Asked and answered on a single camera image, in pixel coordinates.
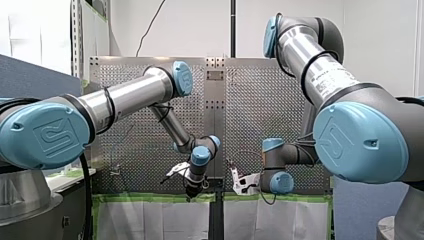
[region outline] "gray joint housing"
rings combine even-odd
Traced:
[[[315,148],[309,146],[302,146],[302,148],[312,156],[315,162],[318,158],[315,152]],[[286,169],[286,164],[314,164],[311,162],[309,155],[307,155],[302,150],[297,149],[297,147],[292,144],[283,144],[282,146],[269,150],[264,153],[264,157],[265,167],[261,176],[260,187],[263,192],[267,193],[271,192],[269,183],[272,176],[277,172],[284,171]]]

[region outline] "light blue joint cap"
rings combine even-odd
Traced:
[[[356,102],[324,108],[314,124],[315,149],[336,176],[364,183],[398,180],[408,165],[408,147],[381,112]]]
[[[36,103],[0,124],[0,155],[24,169],[55,169],[77,159],[89,141],[84,117],[58,103]]]
[[[175,86],[181,97],[189,96],[193,90],[193,75],[187,63],[175,61],[172,66]]]
[[[282,138],[267,138],[262,141],[262,152],[268,152],[284,144]]]
[[[263,52],[266,58],[275,58],[274,46],[275,46],[275,34],[277,28],[275,27],[275,16],[269,19],[266,25]]]
[[[175,142],[174,142],[174,144],[173,144],[172,146],[173,146],[173,148],[174,148],[174,151],[176,151],[176,152],[180,152],[180,150],[178,150],[177,143],[175,143]]]
[[[294,188],[294,180],[292,175],[288,172],[275,173],[270,182],[271,192],[274,194],[287,194],[291,193]]]
[[[219,138],[217,136],[210,135],[209,137],[212,138],[212,140],[215,142],[215,144],[218,148],[219,148],[219,146],[221,146],[221,141],[219,140]]]
[[[210,158],[211,153],[209,149],[204,146],[195,147],[191,153],[191,162],[199,167],[208,164]]]

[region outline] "silver arm tube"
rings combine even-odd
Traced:
[[[190,148],[191,141],[194,139],[190,138],[190,134],[185,130],[184,126],[175,116],[172,107],[167,104],[155,104],[150,107],[156,118],[159,119],[166,132],[175,142],[177,147]]]
[[[308,63],[325,49],[318,44],[316,32],[308,26],[297,25],[280,30],[285,32],[278,39],[281,51],[276,54],[279,54],[283,65],[301,80]],[[305,75],[305,90],[317,108],[337,92],[356,84],[359,82],[354,76],[329,53],[313,61]]]
[[[140,78],[108,88],[110,100],[105,90],[84,95],[78,100],[89,112],[96,133],[99,133],[110,121],[119,121],[144,107],[170,100],[174,95],[171,81],[165,70],[152,67]],[[115,107],[115,116],[111,104]]]

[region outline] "green tape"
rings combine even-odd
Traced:
[[[266,200],[272,201],[274,199],[273,194],[263,194]],[[224,201],[255,201],[261,199],[259,194],[250,195],[250,196],[239,196],[235,193],[225,193]],[[297,195],[297,194],[287,194],[277,196],[276,200],[279,201],[291,201],[291,202],[307,202],[307,203],[328,203],[331,200],[327,195],[322,196],[312,196],[312,195]]]
[[[98,220],[99,220],[99,208],[100,202],[93,201],[92,206],[92,214],[93,214],[93,239],[97,239],[97,230],[99,228]]]
[[[82,169],[78,169],[78,170],[72,170],[72,171],[68,171],[65,174],[65,177],[72,177],[72,178],[76,178],[76,177],[82,177],[84,174],[82,172]]]
[[[333,220],[333,196],[328,195],[328,207],[327,207],[327,240],[331,240],[331,222]]]
[[[106,202],[157,202],[157,203],[186,203],[186,196],[155,193],[121,193],[121,194],[99,194],[93,196],[93,201]],[[214,202],[214,194],[201,194],[191,202]]]
[[[149,202],[149,203],[187,203],[186,195],[155,194],[155,193],[121,193],[93,195],[93,239],[97,239],[99,208],[102,203],[109,202]],[[201,194],[192,203],[214,202],[215,194]]]

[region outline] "perforated metal panel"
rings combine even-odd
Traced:
[[[100,87],[119,84],[140,76],[148,65],[174,60],[177,59],[94,58],[90,63],[91,81]],[[286,142],[293,142],[298,137],[304,98],[298,82],[285,76],[275,61],[225,59],[224,66],[224,59],[221,59],[219,71],[223,71],[225,78],[206,80],[207,71],[218,69],[210,64],[210,59],[208,62],[199,58],[178,60],[184,60],[191,66],[194,91],[189,97],[171,101],[176,115],[191,134],[201,137],[215,133],[220,137],[224,159],[231,158],[242,173],[259,172],[261,159],[255,154],[240,151],[260,154],[264,138],[283,137]],[[128,137],[119,144],[131,126]],[[93,181],[95,192],[183,191],[179,178],[159,184],[173,165],[188,156],[172,150],[171,138],[149,109],[116,123],[100,140],[104,167]],[[117,163],[121,174],[112,176],[110,166]],[[224,170],[226,189],[231,190],[231,175],[226,164]],[[323,194],[329,190],[328,174],[321,165],[312,169],[288,166],[288,171],[295,178],[297,193]]]
[[[243,174],[261,171],[262,140],[282,137],[293,142],[299,137],[304,98],[297,80],[285,75],[274,60],[226,60],[226,159]],[[329,189],[322,165],[314,168],[288,166],[295,191],[322,194]],[[232,188],[226,168],[226,188]]]
[[[179,60],[185,60],[191,66],[193,93],[189,97],[171,100],[171,105],[188,132],[203,136],[204,59]],[[93,59],[92,81],[98,81],[101,87],[116,85],[141,76],[147,66],[164,61],[153,58]],[[122,142],[129,129],[128,136]],[[104,167],[93,180],[96,192],[182,192],[182,182],[178,178],[163,185],[160,185],[160,181],[172,166],[185,161],[188,155],[174,152],[171,138],[148,108],[117,122],[100,140]],[[116,169],[112,170],[111,166],[117,164],[120,174],[114,175]]]

